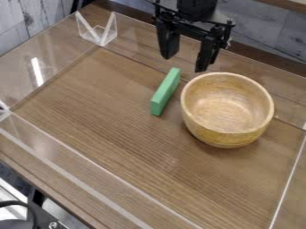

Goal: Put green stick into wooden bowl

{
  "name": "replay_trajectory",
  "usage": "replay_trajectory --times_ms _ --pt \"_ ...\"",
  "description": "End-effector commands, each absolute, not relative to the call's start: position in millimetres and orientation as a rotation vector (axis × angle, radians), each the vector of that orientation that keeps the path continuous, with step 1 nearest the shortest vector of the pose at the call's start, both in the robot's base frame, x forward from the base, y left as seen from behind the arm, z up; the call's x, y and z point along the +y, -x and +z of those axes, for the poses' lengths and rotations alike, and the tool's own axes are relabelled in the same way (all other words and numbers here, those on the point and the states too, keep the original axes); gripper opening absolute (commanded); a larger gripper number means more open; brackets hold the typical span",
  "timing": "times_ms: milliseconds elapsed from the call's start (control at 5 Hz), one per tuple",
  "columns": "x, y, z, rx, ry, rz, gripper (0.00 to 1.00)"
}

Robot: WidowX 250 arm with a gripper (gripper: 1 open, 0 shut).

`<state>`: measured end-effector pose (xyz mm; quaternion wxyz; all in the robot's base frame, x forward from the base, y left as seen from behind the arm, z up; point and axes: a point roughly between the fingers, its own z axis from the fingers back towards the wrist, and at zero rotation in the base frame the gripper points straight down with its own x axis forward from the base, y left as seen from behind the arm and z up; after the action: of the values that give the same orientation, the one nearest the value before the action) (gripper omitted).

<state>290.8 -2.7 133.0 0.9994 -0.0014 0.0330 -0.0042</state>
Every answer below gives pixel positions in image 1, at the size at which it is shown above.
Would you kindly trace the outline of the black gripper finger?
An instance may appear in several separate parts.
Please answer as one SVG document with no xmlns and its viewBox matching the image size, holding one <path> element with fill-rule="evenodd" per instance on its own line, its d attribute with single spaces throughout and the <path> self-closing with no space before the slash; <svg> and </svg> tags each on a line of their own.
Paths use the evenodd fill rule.
<svg viewBox="0 0 306 229">
<path fill-rule="evenodd" d="M 207 71 L 208 66 L 214 64 L 219 49 L 219 41 L 214 37 L 207 36 L 200 40 L 195 72 Z"/>
<path fill-rule="evenodd" d="M 180 35 L 172 22 L 164 21 L 160 18 L 156 19 L 156 36 L 162 57 L 170 59 L 179 50 L 180 40 Z"/>
</svg>

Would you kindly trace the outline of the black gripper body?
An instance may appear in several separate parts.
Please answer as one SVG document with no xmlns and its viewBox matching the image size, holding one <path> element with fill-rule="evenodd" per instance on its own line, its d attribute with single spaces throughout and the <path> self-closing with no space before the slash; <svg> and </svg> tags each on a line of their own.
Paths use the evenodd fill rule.
<svg viewBox="0 0 306 229">
<path fill-rule="evenodd" d="M 152 0 L 154 17 L 170 21 L 176 32 L 192 39 L 206 36 L 219 41 L 220 48 L 230 45 L 234 20 L 216 9 L 218 0 Z"/>
</svg>

